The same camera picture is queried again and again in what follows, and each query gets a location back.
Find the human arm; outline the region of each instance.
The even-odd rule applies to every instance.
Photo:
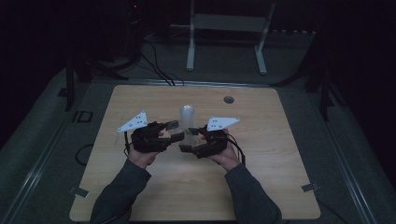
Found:
[[[131,206],[151,177],[146,167],[154,162],[157,154],[158,152],[140,153],[131,147],[128,160],[97,198],[92,209],[91,223],[103,223],[113,217],[118,218],[111,223],[128,223]]]
[[[227,172],[225,178],[233,198],[233,210],[239,224],[281,223],[278,206],[268,197],[260,182],[242,164],[231,143],[221,153],[208,157]]]

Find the table top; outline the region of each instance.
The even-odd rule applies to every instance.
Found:
[[[225,96],[234,98],[232,104]],[[284,219],[318,218],[320,211],[300,153],[273,89],[222,87],[117,86],[111,96],[80,187],[70,211],[74,221],[87,221],[96,198],[124,164],[123,133],[117,128],[145,110],[148,122],[179,119],[179,109],[192,105],[195,124],[210,117],[238,117],[230,134],[244,150],[247,168],[282,211]],[[152,178],[134,203],[131,220],[234,220],[225,171],[209,159],[180,152],[177,143],[148,167]]]

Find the person's left hand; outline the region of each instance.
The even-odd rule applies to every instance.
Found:
[[[160,154],[160,152],[141,153],[134,150],[134,146],[131,145],[131,149],[129,150],[128,154],[128,160],[133,162],[135,165],[146,169],[148,165],[155,161],[155,157],[158,154]]]

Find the gray floor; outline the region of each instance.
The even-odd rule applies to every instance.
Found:
[[[259,75],[252,47],[230,47],[223,43],[197,43],[195,68],[185,69],[188,46],[183,38],[168,43],[150,38],[157,50],[158,64],[165,72],[177,75],[186,85],[240,85],[266,88],[297,71],[312,35],[270,34],[265,45],[264,59],[268,75]],[[143,53],[154,62],[150,45]],[[149,68],[145,62],[139,66]],[[96,76],[91,84],[77,84],[77,101],[71,112],[64,112],[65,99],[57,97],[64,87],[62,71],[48,85],[19,129],[0,151],[0,215],[14,208],[18,215],[14,223],[74,223],[68,217],[74,195],[67,191],[79,184],[84,166],[75,161],[80,147],[92,144],[99,130],[113,88],[118,84],[150,83],[163,85],[158,76],[142,67],[122,73],[128,81],[116,81]],[[348,223],[368,223],[364,214],[372,213],[376,223],[396,223],[396,197],[378,165],[359,124],[346,106],[329,107],[330,122],[318,113],[318,94],[306,93],[306,78],[288,87],[278,88],[290,127],[300,150],[304,166],[312,183],[320,186],[315,194]],[[72,122],[75,111],[93,112],[92,122]],[[340,163],[342,156],[347,164]],[[26,176],[35,168],[42,153],[48,155],[47,166],[41,167],[32,194],[25,194],[22,206],[12,206],[18,198]],[[81,157],[89,157],[87,149]],[[351,182],[352,172],[355,182]],[[359,189],[370,210],[361,211],[359,196],[351,195]],[[321,217],[316,220],[292,220],[290,223],[343,223],[339,217],[320,206]]]

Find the dark sleeve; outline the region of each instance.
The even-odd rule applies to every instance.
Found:
[[[281,223],[279,207],[245,165],[237,165],[225,178],[233,197],[233,210],[238,224]]]
[[[111,223],[128,223],[131,206],[143,191],[151,175],[145,169],[126,160],[114,180],[105,187],[96,199],[90,223],[102,223],[116,215],[123,215]]]

